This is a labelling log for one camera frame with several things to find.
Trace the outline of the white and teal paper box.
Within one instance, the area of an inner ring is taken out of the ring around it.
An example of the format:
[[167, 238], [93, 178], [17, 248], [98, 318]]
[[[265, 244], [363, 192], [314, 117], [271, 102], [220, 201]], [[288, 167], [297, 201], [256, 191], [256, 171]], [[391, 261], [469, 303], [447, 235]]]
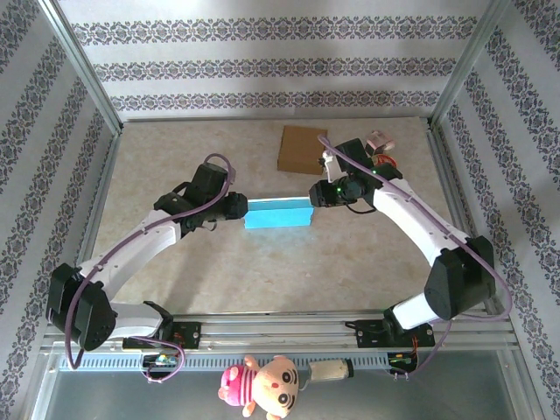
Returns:
[[244, 216], [246, 229], [308, 227], [314, 207], [307, 197], [250, 199]]

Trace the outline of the brown cardboard box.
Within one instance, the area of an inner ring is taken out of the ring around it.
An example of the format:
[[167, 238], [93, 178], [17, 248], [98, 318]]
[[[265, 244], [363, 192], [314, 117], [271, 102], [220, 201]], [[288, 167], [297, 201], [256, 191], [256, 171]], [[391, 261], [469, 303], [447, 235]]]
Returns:
[[281, 172], [294, 172], [309, 175], [321, 175], [324, 145], [319, 141], [320, 135], [327, 135], [326, 129], [315, 129], [285, 125], [277, 158], [277, 169]]

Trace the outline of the long aluminium base rail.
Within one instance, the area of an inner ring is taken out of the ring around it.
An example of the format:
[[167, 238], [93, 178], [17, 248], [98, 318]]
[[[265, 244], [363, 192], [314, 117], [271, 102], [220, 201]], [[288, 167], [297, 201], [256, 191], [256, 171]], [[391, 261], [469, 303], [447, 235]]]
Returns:
[[503, 350], [519, 346], [510, 321], [475, 322], [459, 317], [451, 324], [433, 325], [432, 347], [398, 346], [396, 348], [357, 345], [355, 331], [345, 323], [359, 319], [381, 319], [373, 312], [307, 313], [227, 313], [175, 316], [179, 322], [201, 324], [199, 347], [188, 349], [210, 354], [301, 354], [323, 352], [404, 351], [417, 347], [429, 351], [437, 343], [444, 350]]

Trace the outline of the pink plush doll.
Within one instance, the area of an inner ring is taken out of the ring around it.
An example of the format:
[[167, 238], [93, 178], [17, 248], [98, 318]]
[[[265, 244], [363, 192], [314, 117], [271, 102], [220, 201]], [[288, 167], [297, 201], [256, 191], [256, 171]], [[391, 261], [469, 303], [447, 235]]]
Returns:
[[218, 397], [230, 406], [241, 407], [245, 418], [260, 407], [267, 420], [285, 419], [295, 407], [298, 393], [298, 370], [283, 355], [274, 356], [263, 366], [252, 355], [246, 355], [243, 363], [224, 370], [218, 389]]

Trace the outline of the aluminium side rail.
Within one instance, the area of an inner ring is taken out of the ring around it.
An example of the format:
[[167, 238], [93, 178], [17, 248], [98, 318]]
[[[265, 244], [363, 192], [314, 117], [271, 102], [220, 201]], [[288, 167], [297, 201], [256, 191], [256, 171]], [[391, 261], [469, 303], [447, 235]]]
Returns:
[[428, 123], [426, 123], [426, 126], [430, 153], [436, 166], [439, 182], [444, 190], [452, 224], [470, 236], [475, 236], [478, 233], [477, 228], [473, 224], [470, 207], [466, 203], [453, 159], [446, 149], [446, 142], [441, 138], [436, 129], [432, 129]]
[[93, 252], [96, 229], [104, 206], [105, 184], [119, 136], [107, 142], [94, 137], [82, 145], [73, 166], [57, 226], [63, 229], [64, 248], [56, 266], [73, 267]]

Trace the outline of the small pink box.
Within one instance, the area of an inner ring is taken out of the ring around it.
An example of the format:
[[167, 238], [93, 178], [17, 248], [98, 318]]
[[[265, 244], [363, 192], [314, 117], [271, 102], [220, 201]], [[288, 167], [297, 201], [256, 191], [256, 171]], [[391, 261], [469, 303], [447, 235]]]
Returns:
[[367, 145], [374, 154], [382, 154], [391, 151], [395, 147], [395, 141], [389, 135], [374, 130], [367, 137]]

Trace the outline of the perforated metal strip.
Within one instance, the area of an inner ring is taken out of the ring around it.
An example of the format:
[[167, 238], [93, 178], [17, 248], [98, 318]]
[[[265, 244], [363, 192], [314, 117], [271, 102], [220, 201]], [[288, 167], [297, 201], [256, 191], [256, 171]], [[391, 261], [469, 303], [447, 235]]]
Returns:
[[[141, 353], [89, 353], [83, 356], [79, 371], [83, 372], [134, 372], [146, 370], [142, 365], [145, 355]], [[305, 371], [313, 361], [349, 359], [355, 370], [382, 369], [389, 370], [391, 366], [413, 368], [414, 364], [390, 364], [387, 352], [369, 353], [288, 353], [298, 370]], [[187, 353], [183, 372], [221, 372], [225, 368], [243, 363], [244, 356], [238, 354], [210, 354]]]

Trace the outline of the clear bottle with beige filling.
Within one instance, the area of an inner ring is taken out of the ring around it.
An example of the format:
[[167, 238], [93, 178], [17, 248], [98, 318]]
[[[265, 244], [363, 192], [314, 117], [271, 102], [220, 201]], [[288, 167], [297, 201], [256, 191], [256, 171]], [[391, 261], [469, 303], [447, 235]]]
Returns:
[[311, 383], [342, 381], [354, 376], [354, 365], [349, 359], [319, 360], [308, 364], [308, 377], [300, 388], [305, 390]]

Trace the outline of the aluminium frame post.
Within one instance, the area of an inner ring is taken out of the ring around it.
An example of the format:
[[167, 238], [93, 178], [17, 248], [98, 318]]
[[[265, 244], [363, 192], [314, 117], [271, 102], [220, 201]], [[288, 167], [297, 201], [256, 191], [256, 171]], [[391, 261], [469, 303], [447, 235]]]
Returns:
[[454, 67], [451, 77], [438, 99], [436, 107], [428, 118], [431, 130], [434, 130], [446, 116], [448, 109], [459, 94], [464, 80], [472, 71], [485, 44], [494, 32], [495, 26], [500, 22], [504, 11], [510, 4], [511, 0], [489, 0], [485, 11], [472, 32], [472, 36], [460, 54], [457, 65]]
[[123, 123], [58, 0], [37, 0], [37, 2], [58, 37], [59, 42], [65, 49], [75, 72], [82, 79], [95, 106], [101, 111], [101, 115], [108, 124], [109, 129], [114, 135], [120, 135], [123, 130]]

